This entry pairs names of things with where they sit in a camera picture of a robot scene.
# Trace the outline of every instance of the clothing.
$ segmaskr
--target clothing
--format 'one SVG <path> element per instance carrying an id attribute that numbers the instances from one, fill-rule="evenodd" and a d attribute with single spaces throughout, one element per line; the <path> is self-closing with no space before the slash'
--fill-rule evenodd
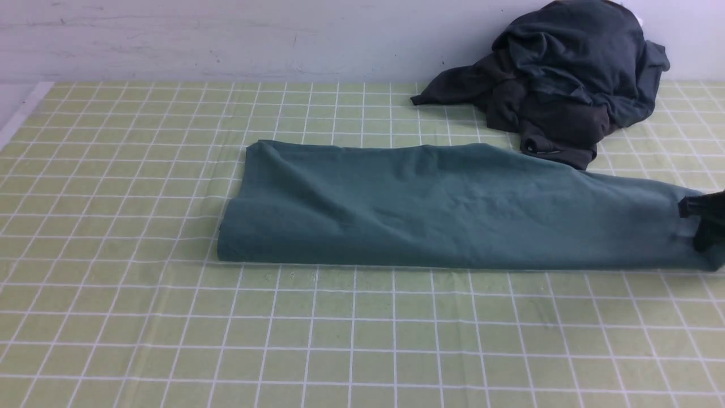
<path id="1" fill-rule="evenodd" d="M 219 228 L 221 261 L 468 269 L 704 269 L 699 192 L 487 144 L 360 149 L 260 141 Z"/>
<path id="2" fill-rule="evenodd" d="M 492 53 L 438 75 L 414 105 L 471 103 L 490 128 L 521 134 L 521 152 L 585 169 L 596 144 L 648 118 L 663 46 L 606 0 L 554 1 L 514 20 Z"/>

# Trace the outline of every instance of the light green surface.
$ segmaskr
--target light green surface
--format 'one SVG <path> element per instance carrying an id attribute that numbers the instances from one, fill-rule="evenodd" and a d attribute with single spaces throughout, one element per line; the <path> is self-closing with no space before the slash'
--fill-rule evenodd
<path id="1" fill-rule="evenodd" d="M 216 261 L 258 139 L 517 145 L 421 89 L 57 84 L 0 153 L 0 407 L 722 407 L 720 274 Z M 725 84 L 660 97 L 590 170 L 725 188 Z"/>

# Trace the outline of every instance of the white wall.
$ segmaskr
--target white wall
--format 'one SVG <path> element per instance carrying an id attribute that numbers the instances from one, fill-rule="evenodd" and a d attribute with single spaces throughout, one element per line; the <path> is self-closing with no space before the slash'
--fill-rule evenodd
<path id="1" fill-rule="evenodd" d="M 0 81 L 414 81 L 469 65 L 548 0 L 16 0 Z M 627 0 L 669 78 L 725 80 L 725 0 Z"/>

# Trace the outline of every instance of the green grid tablecloth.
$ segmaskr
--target green grid tablecloth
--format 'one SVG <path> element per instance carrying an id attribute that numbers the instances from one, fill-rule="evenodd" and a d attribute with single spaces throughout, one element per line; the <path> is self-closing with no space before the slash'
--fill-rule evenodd
<path id="1" fill-rule="evenodd" d="M 259 139 L 486 142 L 422 84 L 58 83 L 0 152 L 0 407 L 723 406 L 725 280 L 222 264 Z M 589 169 L 725 188 L 725 83 Z"/>

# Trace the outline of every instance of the teal cloth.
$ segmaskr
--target teal cloth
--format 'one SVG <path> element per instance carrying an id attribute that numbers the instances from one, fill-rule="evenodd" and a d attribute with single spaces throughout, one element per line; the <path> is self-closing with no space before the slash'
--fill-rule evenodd
<path id="1" fill-rule="evenodd" d="M 221 261 L 471 269 L 700 269 L 699 195 L 487 144 L 358 149 L 259 141 L 219 228 Z"/>

